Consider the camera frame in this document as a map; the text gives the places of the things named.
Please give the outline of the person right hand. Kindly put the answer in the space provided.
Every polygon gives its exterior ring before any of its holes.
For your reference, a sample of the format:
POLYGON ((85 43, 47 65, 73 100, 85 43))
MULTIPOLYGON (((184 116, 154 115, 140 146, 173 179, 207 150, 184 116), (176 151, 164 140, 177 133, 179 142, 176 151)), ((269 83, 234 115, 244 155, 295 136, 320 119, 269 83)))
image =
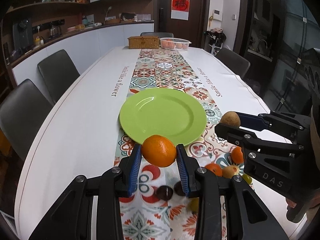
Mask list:
POLYGON ((286 213, 287 220, 293 223, 298 223, 303 219, 305 213, 310 208, 312 198, 306 199, 302 202, 298 202, 297 200, 291 201, 286 198, 286 202, 288 204, 286 213))

